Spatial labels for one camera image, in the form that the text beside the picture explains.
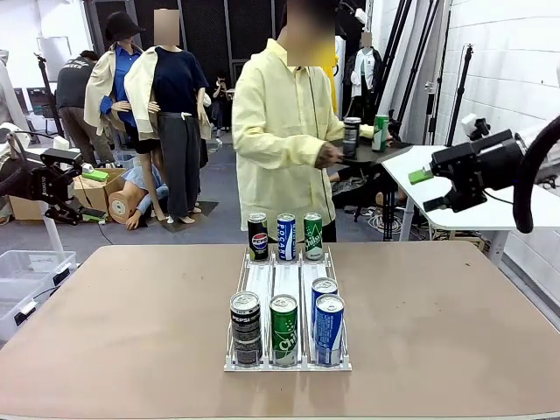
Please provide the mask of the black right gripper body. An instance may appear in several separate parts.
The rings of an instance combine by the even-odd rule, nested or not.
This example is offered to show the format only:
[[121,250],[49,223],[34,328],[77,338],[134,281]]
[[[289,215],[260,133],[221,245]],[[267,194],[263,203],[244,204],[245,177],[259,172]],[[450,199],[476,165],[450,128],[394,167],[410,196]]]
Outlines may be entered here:
[[457,195],[458,213],[485,203],[487,189],[499,191],[512,186],[523,156],[524,144],[508,129],[437,151],[430,166],[435,177],[451,181],[447,193]]

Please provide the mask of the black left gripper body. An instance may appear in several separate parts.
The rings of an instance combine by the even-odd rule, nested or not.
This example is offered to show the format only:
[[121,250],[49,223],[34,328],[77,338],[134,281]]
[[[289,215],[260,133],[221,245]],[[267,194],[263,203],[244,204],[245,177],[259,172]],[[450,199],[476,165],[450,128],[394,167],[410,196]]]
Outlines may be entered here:
[[49,148],[30,158],[39,159],[41,165],[31,170],[31,194],[50,207],[65,211],[79,211],[82,204],[75,197],[74,178],[82,174],[84,159],[79,151]]

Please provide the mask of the person's right hand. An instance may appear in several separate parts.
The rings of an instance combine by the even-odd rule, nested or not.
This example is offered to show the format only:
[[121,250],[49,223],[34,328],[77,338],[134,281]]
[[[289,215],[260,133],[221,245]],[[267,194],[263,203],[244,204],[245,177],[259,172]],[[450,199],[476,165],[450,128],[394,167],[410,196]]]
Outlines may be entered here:
[[340,164],[344,160],[342,151],[329,142],[324,142],[319,149],[314,167],[318,170],[329,168],[333,165]]

